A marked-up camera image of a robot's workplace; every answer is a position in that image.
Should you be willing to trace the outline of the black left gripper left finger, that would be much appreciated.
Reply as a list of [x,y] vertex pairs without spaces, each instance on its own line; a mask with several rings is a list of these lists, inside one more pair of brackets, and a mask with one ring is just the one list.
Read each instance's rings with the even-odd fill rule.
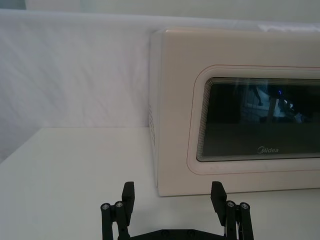
[[103,203],[101,210],[101,230],[103,240],[113,240],[113,223],[117,224],[118,240],[130,240],[128,226],[135,202],[135,186],[133,181],[124,184],[121,200],[114,205]]

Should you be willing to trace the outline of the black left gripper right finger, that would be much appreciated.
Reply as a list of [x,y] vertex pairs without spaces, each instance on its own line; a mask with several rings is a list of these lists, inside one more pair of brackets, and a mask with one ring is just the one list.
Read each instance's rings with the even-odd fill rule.
[[210,199],[220,225],[224,227],[225,240],[253,240],[253,227],[250,205],[246,202],[236,204],[227,200],[223,184],[219,181],[211,183]]

